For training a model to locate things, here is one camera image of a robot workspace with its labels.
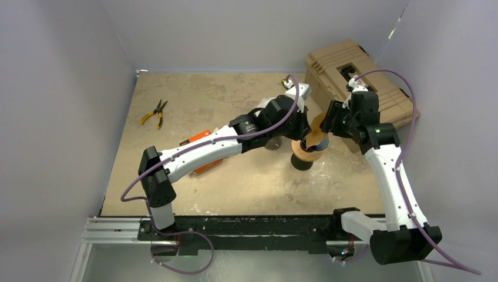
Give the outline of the brown paper coffee filter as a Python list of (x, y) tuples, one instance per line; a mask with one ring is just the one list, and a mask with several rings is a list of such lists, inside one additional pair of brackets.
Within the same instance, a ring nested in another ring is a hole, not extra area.
[(325, 117), (326, 113), (322, 112), (313, 118), (310, 124), (311, 131), (305, 137), (306, 149), (309, 149), (312, 146), (319, 145), (328, 136), (328, 134), (323, 132), (320, 128), (320, 125), (324, 121)]

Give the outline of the blue glass dripper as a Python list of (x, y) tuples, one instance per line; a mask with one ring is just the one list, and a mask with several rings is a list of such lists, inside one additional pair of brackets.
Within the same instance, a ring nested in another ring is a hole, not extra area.
[(323, 140), (322, 142), (320, 142), (317, 145), (313, 145), (313, 146), (308, 147), (305, 151), (306, 152), (320, 152), (320, 151), (325, 150), (328, 147), (328, 145), (329, 145), (329, 141)]

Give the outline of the grey glass carafe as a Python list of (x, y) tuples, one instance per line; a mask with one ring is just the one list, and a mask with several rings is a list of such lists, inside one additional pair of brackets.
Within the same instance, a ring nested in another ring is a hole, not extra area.
[(267, 150), (278, 150), (281, 147), (281, 145), (282, 145), (282, 140), (280, 138), (275, 138), (269, 140), (264, 147)]

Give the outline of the red black coffee carafe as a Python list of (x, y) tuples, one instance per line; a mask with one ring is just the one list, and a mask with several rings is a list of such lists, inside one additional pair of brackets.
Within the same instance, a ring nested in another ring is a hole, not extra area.
[(292, 166), (295, 169), (300, 170), (300, 171), (309, 170), (312, 167), (313, 163), (314, 163), (313, 161), (309, 162), (309, 161), (301, 160), (300, 158), (296, 157), (296, 155), (291, 156)]

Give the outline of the orange coffee filter box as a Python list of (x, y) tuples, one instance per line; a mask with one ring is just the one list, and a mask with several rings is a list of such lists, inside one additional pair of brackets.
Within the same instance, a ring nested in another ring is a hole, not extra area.
[[(194, 135), (182, 142), (179, 143), (179, 146), (185, 146), (185, 145), (188, 145), (190, 143), (193, 143), (194, 141), (197, 141), (197, 140), (200, 140), (208, 135), (211, 135), (211, 131), (209, 130), (205, 130), (203, 132), (200, 132), (199, 134), (197, 135)], [(201, 166), (201, 167), (198, 167), (197, 169), (193, 170), (193, 173), (195, 174), (200, 174), (208, 169), (210, 169), (211, 167), (215, 166), (215, 165), (218, 165), (219, 163), (221, 163), (224, 159), (218, 159), (218, 160), (215, 160), (213, 162), (210, 162), (204, 166)]]

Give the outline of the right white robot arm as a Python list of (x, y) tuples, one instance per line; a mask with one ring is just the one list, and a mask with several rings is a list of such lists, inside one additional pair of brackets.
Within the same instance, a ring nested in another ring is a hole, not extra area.
[(366, 242), (380, 265), (421, 261), (442, 239), (431, 226), (413, 195), (404, 166), (396, 128), (380, 121), (375, 92), (353, 92), (347, 102), (331, 101), (320, 128), (324, 133), (352, 139), (369, 163), (377, 181), (385, 223), (357, 208), (334, 210), (329, 230), (337, 239), (351, 234)]

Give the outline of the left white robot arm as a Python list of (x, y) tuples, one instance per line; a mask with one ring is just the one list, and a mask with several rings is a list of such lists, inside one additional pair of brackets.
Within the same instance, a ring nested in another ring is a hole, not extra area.
[(154, 221), (152, 232), (168, 240), (175, 232), (173, 183), (202, 166), (264, 147), (270, 140), (286, 137), (302, 140), (310, 132), (303, 98), (279, 95), (247, 114), (240, 115), (218, 131), (187, 145), (143, 152), (139, 166), (141, 184)]

